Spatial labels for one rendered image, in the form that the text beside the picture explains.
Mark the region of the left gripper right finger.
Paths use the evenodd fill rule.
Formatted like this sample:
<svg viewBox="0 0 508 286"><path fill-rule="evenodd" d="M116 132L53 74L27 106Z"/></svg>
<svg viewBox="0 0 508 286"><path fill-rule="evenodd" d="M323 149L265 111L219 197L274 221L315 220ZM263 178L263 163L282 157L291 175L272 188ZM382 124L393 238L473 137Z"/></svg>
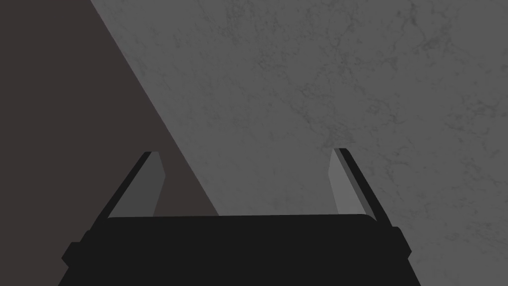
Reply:
<svg viewBox="0 0 508 286"><path fill-rule="evenodd" d="M328 178L340 215L367 215L383 226L392 226L372 187L348 149L332 150Z"/></svg>

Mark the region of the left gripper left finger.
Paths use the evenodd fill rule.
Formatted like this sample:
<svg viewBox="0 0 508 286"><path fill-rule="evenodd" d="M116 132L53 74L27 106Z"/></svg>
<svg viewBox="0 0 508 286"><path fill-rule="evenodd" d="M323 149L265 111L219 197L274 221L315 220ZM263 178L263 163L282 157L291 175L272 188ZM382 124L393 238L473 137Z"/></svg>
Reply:
<svg viewBox="0 0 508 286"><path fill-rule="evenodd" d="M154 217L165 178L159 152L144 152L90 229L97 230L110 223L130 223Z"/></svg>

